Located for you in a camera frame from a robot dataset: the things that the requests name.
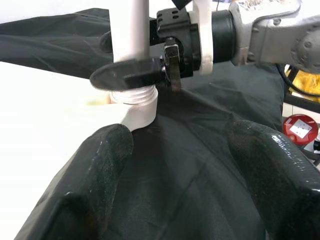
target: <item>black cloth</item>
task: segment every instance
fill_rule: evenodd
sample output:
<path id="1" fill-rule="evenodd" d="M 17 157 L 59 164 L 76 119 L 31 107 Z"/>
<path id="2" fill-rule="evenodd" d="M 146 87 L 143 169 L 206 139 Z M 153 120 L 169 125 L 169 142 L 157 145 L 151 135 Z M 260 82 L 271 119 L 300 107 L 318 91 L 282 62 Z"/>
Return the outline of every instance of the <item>black cloth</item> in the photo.
<path id="1" fill-rule="evenodd" d="M 0 61 L 88 78 L 112 62 L 99 49 L 109 29 L 103 9 L 1 24 Z M 159 88 L 155 121 L 132 133 L 104 239 L 264 240 L 225 128 L 236 117 L 281 130 L 281 76 L 274 65 L 225 62 L 182 86 Z"/>

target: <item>white plastic pipe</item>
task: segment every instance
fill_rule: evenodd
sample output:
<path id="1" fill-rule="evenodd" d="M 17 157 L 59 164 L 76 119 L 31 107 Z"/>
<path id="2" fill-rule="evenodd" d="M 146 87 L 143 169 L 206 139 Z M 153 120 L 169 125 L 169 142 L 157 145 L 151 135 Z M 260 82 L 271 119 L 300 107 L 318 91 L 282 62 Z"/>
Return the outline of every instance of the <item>white plastic pipe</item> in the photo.
<path id="1" fill-rule="evenodd" d="M 149 57 L 149 0 L 119 1 L 109 11 L 113 61 Z M 149 125 L 156 117 L 158 91 L 154 85 L 126 91 L 114 91 L 115 104 L 131 105 L 121 122 L 130 130 Z"/>
<path id="2" fill-rule="evenodd" d="M 143 59 L 149 56 L 149 0 L 119 1 L 110 9 L 113 61 Z M 141 104 L 153 97 L 154 86 L 111 94 L 115 103 Z"/>

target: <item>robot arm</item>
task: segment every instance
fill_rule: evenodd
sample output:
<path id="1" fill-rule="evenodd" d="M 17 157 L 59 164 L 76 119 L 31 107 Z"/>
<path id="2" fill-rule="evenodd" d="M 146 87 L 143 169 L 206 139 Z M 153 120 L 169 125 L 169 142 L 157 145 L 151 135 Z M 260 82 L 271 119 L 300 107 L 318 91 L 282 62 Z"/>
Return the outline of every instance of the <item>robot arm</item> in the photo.
<path id="1" fill-rule="evenodd" d="M 209 41 L 203 41 L 201 30 L 207 22 L 195 21 L 194 11 L 183 8 L 190 1 L 173 2 L 180 10 L 161 10 L 150 23 L 150 42 L 164 43 L 164 56 L 104 66 L 91 75 L 92 85 L 126 90 L 165 82 L 178 91 L 180 78 L 201 70 L 210 59 L 204 57 Z M 232 2 L 229 10 L 212 12 L 211 34 L 205 37 L 212 37 L 213 63 L 290 64 L 319 74 L 320 14 L 315 6 L 315 0 L 239 0 Z M 204 9 L 196 8 L 197 15 L 205 14 Z"/>

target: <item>black cylinder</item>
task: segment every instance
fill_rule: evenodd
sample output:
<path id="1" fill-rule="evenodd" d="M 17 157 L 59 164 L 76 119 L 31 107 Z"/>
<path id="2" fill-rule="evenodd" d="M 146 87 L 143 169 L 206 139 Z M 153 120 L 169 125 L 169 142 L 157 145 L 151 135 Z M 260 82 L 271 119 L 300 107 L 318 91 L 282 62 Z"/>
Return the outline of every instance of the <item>black cylinder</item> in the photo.
<path id="1" fill-rule="evenodd" d="M 211 15 L 213 63 L 232 59 L 236 47 L 234 19 L 228 10 L 214 11 Z"/>

